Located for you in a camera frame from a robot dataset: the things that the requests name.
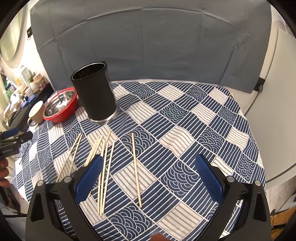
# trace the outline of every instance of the wooden skewer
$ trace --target wooden skewer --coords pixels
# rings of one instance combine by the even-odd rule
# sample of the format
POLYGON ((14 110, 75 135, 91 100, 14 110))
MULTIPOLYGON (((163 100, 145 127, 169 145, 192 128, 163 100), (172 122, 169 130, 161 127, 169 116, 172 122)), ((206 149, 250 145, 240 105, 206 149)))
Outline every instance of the wooden skewer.
POLYGON ((134 167, 135 167, 135 176, 136 176, 136 184, 137 184, 137 191, 138 191, 139 206, 142 207, 142 199, 141 199, 141 193, 140 193, 138 167, 137 167, 137 159, 136 159, 135 137, 134 137, 133 133, 131 134, 131 139, 132 139, 132 143, 133 143, 133 164, 134 164, 134 167))
POLYGON ((94 145, 93 145, 93 147, 92 147, 92 149, 91 149, 91 151, 84 163, 84 166, 87 166, 90 163, 90 161, 94 158, 94 155, 96 154, 96 151, 98 149, 98 146, 101 144, 102 139, 103 139, 102 135, 100 138, 99 137, 97 138, 97 140, 95 141, 95 143, 94 143, 94 145))
POLYGON ((104 179, 105 179, 107 154, 108 154, 108 142, 106 143, 105 158, 104 158, 104 165, 103 165, 103 171, 102 171, 102 183, 101 183, 101 195, 100 195, 100 198, 101 198, 101 200, 100 200, 100 215, 102 215, 102 207, 103 207, 103 191, 104 191, 104 179))
POLYGON ((90 158, 90 155, 91 155, 91 153, 92 153, 94 147, 97 145, 98 141, 99 141, 99 137, 98 137, 98 138, 96 139, 96 141, 94 142, 94 145, 92 146, 91 151, 89 152, 89 155, 87 156, 87 158, 86 158, 86 160, 85 160, 85 163, 84 163, 84 165, 83 165, 84 167, 87 166, 88 161, 89 161, 89 158, 90 158))
POLYGON ((108 132, 108 135, 107 135, 107 138, 106 138, 106 144, 108 143, 110 135, 111 135, 111 130, 109 130, 109 132, 108 132))
POLYGON ((77 154, 77 150, 78 150, 78 147, 79 147, 79 144, 80 144, 81 138, 82 138, 82 135, 80 136, 80 138, 79 138, 79 140, 78 140, 78 143, 77 143, 77 146, 76 146, 76 149, 75 149, 75 152, 74 152, 73 160, 72 160, 71 165, 70 165, 70 169, 69 169, 68 176, 71 175, 72 168, 73 168, 73 164, 74 164, 74 161, 75 161, 75 157, 76 157, 76 154, 77 154))
POLYGON ((110 158, 109 158, 109 164, 108 164, 108 170, 107 170, 107 176, 106 176, 106 183, 105 183, 105 190, 104 190, 104 198, 103 198, 102 214, 103 214, 104 211, 105 211, 105 203, 106 203, 106 195, 107 195, 107 186, 108 186, 108 181, 109 181, 109 174, 110 174, 110 167, 111 167, 111 161, 112 161, 112 156, 113 156, 114 145, 115 145, 115 141, 113 141, 112 149, 111 149, 111 154, 110 154, 110 158))
POLYGON ((100 211, 101 211, 101 199, 100 199, 101 179, 102 179, 102 174, 100 173, 99 180, 98 180, 98 214, 100 214, 100 211))
MULTIPOLYGON (((101 144, 101 142, 102 142, 102 139, 103 139, 103 136, 101 136, 101 138, 100 138, 98 144, 96 145, 96 150, 99 148, 99 146, 100 146, 100 144, 101 144)), ((92 155, 91 159, 89 160, 88 164, 90 163, 90 161, 91 161, 91 160, 94 158, 94 156, 96 155, 96 150, 93 152, 93 155, 92 155)))
POLYGON ((70 149, 70 151, 69 151, 69 153, 68 153, 68 155, 67 155, 67 157, 66 157, 66 160, 65 160, 64 163, 63 163, 63 166, 62 166, 61 170, 59 171, 59 175, 57 176, 57 182, 59 181, 59 178, 61 177, 61 174, 62 174, 62 172, 63 172, 63 170, 64 170, 64 167, 65 167, 65 165, 66 165, 66 163, 67 163, 67 161, 68 161, 68 159, 69 159, 69 157, 70 157, 70 155, 71 155, 71 153, 72 153, 72 151, 73 151, 73 149, 74 149, 74 146, 76 145, 78 139, 80 138, 80 136, 81 136, 81 133, 77 136, 77 138, 76 138, 76 140, 75 140, 73 146, 71 147, 71 149, 70 149))
MULTIPOLYGON (((104 156, 104 146, 105 146, 105 141, 103 142, 103 148, 101 152, 101 157, 104 156)), ((98 214, 100 214, 100 209, 101 209, 101 199, 100 199, 100 194, 101 194, 101 177, 102 174, 100 173, 99 175, 99 182, 98 182, 98 214)))

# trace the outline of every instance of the beige mug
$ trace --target beige mug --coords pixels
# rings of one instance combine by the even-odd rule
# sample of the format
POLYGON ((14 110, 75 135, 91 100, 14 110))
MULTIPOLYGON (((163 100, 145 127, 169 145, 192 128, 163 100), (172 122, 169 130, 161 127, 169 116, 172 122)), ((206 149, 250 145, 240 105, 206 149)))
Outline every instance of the beige mug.
POLYGON ((37 124, 40 124, 44 121, 43 119, 43 111, 45 109, 45 105, 43 104, 43 101, 38 101, 30 110, 29 112, 29 119, 28 119, 28 125, 29 126, 36 126, 37 124))

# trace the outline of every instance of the tablecloth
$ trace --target tablecloth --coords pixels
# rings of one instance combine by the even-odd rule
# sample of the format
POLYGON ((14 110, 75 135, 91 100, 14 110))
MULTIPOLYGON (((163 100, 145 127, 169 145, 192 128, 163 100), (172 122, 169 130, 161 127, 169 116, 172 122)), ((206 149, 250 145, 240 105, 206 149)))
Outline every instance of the tablecloth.
MULTIPOLYGON (((218 207, 195 170, 194 160, 199 153, 225 175, 241 182, 259 180, 265 187, 259 149, 247 119, 228 90, 205 84, 156 81, 112 86, 120 106, 112 122, 103 126, 91 124, 78 100, 75 113, 65 122, 45 121, 30 128, 33 139, 22 145, 12 173, 12 183, 27 201, 38 180, 56 181, 79 133, 82 140, 72 173, 84 164, 97 137, 106 138, 109 130, 110 145, 115 141, 115 148, 105 214, 97 214, 97 188, 80 203, 104 240, 149 240, 157 232, 171 240, 193 240, 218 207), (135 135, 141 209, 131 133, 135 135)), ((67 175, 69 168, 67 164, 62 176, 67 175)), ((74 235, 62 204, 57 204, 66 230, 74 235)), ((238 202, 222 235, 233 228, 240 207, 238 202)))

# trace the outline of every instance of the power outlet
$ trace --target power outlet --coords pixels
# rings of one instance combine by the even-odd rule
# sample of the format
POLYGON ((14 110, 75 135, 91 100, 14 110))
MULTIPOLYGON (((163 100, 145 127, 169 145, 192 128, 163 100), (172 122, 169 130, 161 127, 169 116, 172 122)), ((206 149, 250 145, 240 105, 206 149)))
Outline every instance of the power outlet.
POLYGON ((33 33, 32 33, 32 27, 29 27, 28 28, 27 35, 28 35, 28 38, 30 38, 33 35, 33 33))

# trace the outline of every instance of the potted plant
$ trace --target potted plant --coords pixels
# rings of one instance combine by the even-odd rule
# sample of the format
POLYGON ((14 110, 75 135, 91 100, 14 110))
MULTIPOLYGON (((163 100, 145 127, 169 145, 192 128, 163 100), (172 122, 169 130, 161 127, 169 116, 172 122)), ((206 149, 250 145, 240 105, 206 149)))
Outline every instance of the potted plant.
POLYGON ((36 83, 34 82, 34 76, 35 76, 35 72, 30 76, 30 87, 32 89, 33 92, 36 92, 38 90, 38 86, 36 85, 36 83))

